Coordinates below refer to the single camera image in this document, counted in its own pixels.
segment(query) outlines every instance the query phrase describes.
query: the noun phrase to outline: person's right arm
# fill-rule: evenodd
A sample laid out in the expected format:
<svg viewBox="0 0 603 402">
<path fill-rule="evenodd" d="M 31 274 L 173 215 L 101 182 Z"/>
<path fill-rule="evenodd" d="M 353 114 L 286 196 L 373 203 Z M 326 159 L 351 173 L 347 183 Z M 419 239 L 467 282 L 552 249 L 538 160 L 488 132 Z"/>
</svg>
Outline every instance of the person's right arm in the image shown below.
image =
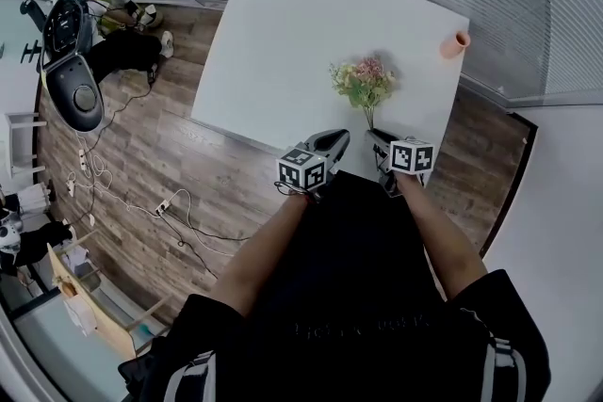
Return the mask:
<svg viewBox="0 0 603 402">
<path fill-rule="evenodd" d="M 429 198 L 415 176 L 396 173 L 433 269 L 448 299 L 488 273 L 461 229 Z"/>
</svg>

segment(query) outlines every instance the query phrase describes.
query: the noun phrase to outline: black shirt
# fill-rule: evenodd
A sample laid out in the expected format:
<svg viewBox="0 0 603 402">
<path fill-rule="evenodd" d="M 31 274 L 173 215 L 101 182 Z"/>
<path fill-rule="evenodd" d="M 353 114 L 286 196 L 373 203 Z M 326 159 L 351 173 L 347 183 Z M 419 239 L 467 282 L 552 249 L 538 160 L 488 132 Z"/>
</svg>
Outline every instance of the black shirt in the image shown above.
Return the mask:
<svg viewBox="0 0 603 402">
<path fill-rule="evenodd" d="M 188 298 L 142 400 L 163 400 L 174 372 L 202 354 L 199 363 L 215 356 L 218 400 L 480 400 L 491 334 L 521 353 L 526 400 L 542 399 L 546 346 L 507 274 L 445 303 L 404 199 L 340 172 L 248 319 Z M 182 379 L 176 400 L 203 399 L 193 379 Z M 516 383 L 498 382 L 497 394 L 515 401 Z"/>
</svg>

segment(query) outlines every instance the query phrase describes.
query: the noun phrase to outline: fiducial marker cube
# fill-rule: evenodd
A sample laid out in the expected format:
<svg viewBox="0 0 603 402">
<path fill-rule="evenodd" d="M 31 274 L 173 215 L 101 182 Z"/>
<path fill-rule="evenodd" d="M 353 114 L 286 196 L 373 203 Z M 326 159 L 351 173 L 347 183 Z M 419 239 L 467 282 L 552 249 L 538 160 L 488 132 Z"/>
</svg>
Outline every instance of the fiducial marker cube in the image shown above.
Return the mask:
<svg viewBox="0 0 603 402">
<path fill-rule="evenodd" d="M 389 146 L 389 168 L 406 174 L 433 171 L 435 149 L 420 139 L 392 141 Z"/>
<path fill-rule="evenodd" d="M 298 148 L 277 159 L 276 169 L 279 181 L 308 191 L 327 182 L 327 160 Z"/>
</svg>

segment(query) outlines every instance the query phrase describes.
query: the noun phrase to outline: white desk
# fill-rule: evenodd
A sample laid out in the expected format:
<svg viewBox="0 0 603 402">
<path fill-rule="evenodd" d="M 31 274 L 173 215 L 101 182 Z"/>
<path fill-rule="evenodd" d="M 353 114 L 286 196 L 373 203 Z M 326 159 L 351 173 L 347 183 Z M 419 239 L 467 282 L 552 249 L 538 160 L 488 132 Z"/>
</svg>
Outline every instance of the white desk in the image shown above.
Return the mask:
<svg viewBox="0 0 603 402">
<path fill-rule="evenodd" d="M 367 121 L 333 90 L 330 63 L 381 55 L 400 81 L 375 110 L 375 127 L 438 150 L 463 63 L 443 59 L 439 47 L 468 25 L 425 0 L 229 0 L 191 117 L 278 149 L 346 128 L 340 168 L 374 180 Z"/>
</svg>

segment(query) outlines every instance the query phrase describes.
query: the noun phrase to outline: wooden floor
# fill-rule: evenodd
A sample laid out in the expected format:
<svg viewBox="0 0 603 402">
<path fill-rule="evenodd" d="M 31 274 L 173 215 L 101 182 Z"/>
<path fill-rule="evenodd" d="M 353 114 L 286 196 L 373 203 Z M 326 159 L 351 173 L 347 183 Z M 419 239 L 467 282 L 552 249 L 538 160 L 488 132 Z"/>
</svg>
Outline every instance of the wooden floor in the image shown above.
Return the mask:
<svg viewBox="0 0 603 402">
<path fill-rule="evenodd" d="M 191 196 L 190 219 L 207 233 L 244 237 L 264 223 L 283 197 L 272 186 L 274 159 L 267 153 L 189 121 L 211 41 L 220 21 L 215 11 L 163 8 L 164 27 L 174 34 L 175 54 L 163 67 L 153 91 L 133 100 L 105 130 L 94 153 L 112 173 L 110 191 L 129 204 L 149 211 L 178 189 Z M 101 85 L 110 119 L 131 96 L 147 91 L 137 72 L 112 74 Z M 73 171 L 77 182 L 91 180 L 78 169 L 76 134 L 58 117 L 46 92 L 39 130 L 38 154 L 57 190 L 53 214 L 71 222 L 90 209 L 90 190 L 77 187 L 68 194 Z M 98 131 L 86 136 L 88 146 Z M 459 223 L 479 249 L 497 219 L 524 149 L 528 128 L 468 91 L 460 90 L 439 154 L 429 191 Z M 107 185 L 108 172 L 96 180 Z M 174 213 L 187 215 L 188 196 L 173 200 Z M 92 213 L 99 234 L 87 248 L 93 261 L 130 298 L 150 307 L 167 294 L 171 302 L 160 318 L 171 321 L 187 295 L 206 293 L 229 258 L 203 247 L 191 230 L 173 218 L 175 228 L 195 248 L 179 247 L 180 234 L 168 224 L 121 201 L 97 193 Z M 75 224 L 81 236 L 90 231 L 88 218 Z M 199 234 L 211 249 L 236 252 L 239 241 L 220 241 Z"/>
</svg>

